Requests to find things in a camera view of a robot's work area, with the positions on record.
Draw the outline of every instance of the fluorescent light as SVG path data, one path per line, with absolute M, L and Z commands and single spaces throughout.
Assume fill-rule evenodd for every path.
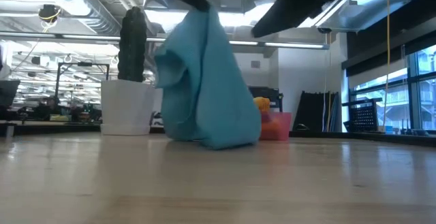
M 237 40 L 230 40 L 230 44 L 236 44 L 236 45 L 244 45 L 244 46 L 257 46 L 257 42 L 253 41 L 237 41 Z
M 341 2 L 339 2 L 338 4 L 336 4 L 332 10 L 329 11 L 329 13 L 327 13 L 324 17 L 322 17 L 317 23 L 315 23 L 315 26 L 319 27 L 321 26 L 324 22 L 326 22 L 330 17 L 332 17 L 332 15 L 334 13 L 336 13 L 341 7 L 342 5 L 344 5 L 345 3 L 347 3 L 348 0 L 341 0 Z
M 309 48 L 309 49 L 322 49 L 322 44 L 296 44 L 296 43 L 265 43 L 265 46 L 269 47 L 283 47 L 283 48 Z
M 62 70 L 67 70 L 67 71 L 72 71 L 72 72 L 76 72 L 77 70 L 75 70 L 74 68 L 71 67 L 66 67 L 66 66 L 62 66 L 61 67 Z
M 23 95 L 26 95 L 26 96 L 43 96 L 43 97 L 50 97 L 50 95 L 43 94 L 43 93 L 41 93 L 41 94 L 23 94 Z
M 306 20 L 302 22 L 300 26 L 298 26 L 298 28 L 313 27 L 315 23 L 320 21 L 321 18 L 323 18 L 332 9 L 332 7 L 334 7 L 339 1 L 340 0 L 334 0 L 330 5 L 328 5 L 328 7 L 325 10 L 322 11 L 321 14 L 317 15 L 314 19 L 310 17 L 306 18 Z
M 19 33 L 19 32 L 2 32 L 2 37 L 36 37 L 36 38 L 53 38 L 55 34 L 50 33 Z
M 106 40 L 106 41 L 119 41 L 120 37 L 114 36 L 98 36 L 98 35 L 70 35 L 64 34 L 64 38 L 70 39 L 85 39 L 85 40 Z
M 273 3 L 265 3 L 259 5 L 252 10 L 242 13 L 230 13 L 230 12 L 219 12 L 219 22 L 224 27 L 239 27 L 243 25 L 250 25 L 252 22 L 257 22 L 261 17 L 267 13 L 267 11 L 273 6 Z M 145 14 L 150 19 L 151 22 L 159 23 L 165 32 L 169 32 L 175 28 L 175 26 L 180 23 L 185 16 L 187 11 L 156 11 L 156 10 L 145 10 Z
M 27 84 L 56 84 L 56 81 L 54 80 L 21 80 L 22 83 Z M 67 84 L 83 84 L 83 85 L 89 85 L 94 87 L 100 87 L 100 82 L 75 82 L 75 81 L 60 81 L 60 85 L 67 85 Z
M 82 78 L 82 79 L 87 79 L 88 76 L 86 74 L 73 74 L 73 77 L 78 77 L 78 78 Z
M 165 39 L 162 37 L 148 37 L 147 41 L 148 42 L 164 42 Z

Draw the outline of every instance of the yellow cord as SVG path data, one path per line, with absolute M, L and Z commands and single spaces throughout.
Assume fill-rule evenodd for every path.
M 40 16 L 40 19 L 42 19 L 42 20 L 51 20 L 51 19 L 53 19 L 54 17 L 58 16 L 58 15 L 61 13 L 61 10 L 62 10 L 62 8 L 60 8 L 60 9 L 57 11 L 56 14 L 54 14 L 54 15 L 52 15 L 52 16 L 49 16 L 49 17 L 41 17 L 41 16 Z
M 328 45 L 332 45 L 332 33 L 330 32 L 330 41 L 328 42 Z M 329 64 L 328 64 L 328 71 L 330 71 L 332 67 L 332 52 L 331 50 L 328 51 L 329 56 Z M 330 131 L 330 111 L 331 111 L 331 103 L 332 103 L 332 93 L 330 89 L 328 89 L 328 120 L 327 120 L 327 132 Z
M 383 114 L 383 126 L 386 126 L 386 102 L 388 100 L 388 91 L 389 91 L 389 73 L 390 73 L 390 0 L 388 0 L 388 73 L 386 74 L 386 87 L 384 91 L 384 114 Z

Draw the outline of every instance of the table surface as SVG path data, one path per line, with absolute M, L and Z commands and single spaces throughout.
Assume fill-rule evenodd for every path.
M 0 223 L 436 223 L 436 150 L 298 139 L 211 151 L 163 135 L 0 143 Z

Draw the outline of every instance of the computer monitor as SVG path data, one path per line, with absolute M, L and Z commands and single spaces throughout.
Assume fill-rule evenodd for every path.
M 14 102 L 19 80 L 0 80 L 0 107 L 10 107 Z

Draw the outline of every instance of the air vent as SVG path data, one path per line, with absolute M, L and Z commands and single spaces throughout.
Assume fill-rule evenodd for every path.
M 251 68 L 260 68 L 260 61 L 251 61 Z

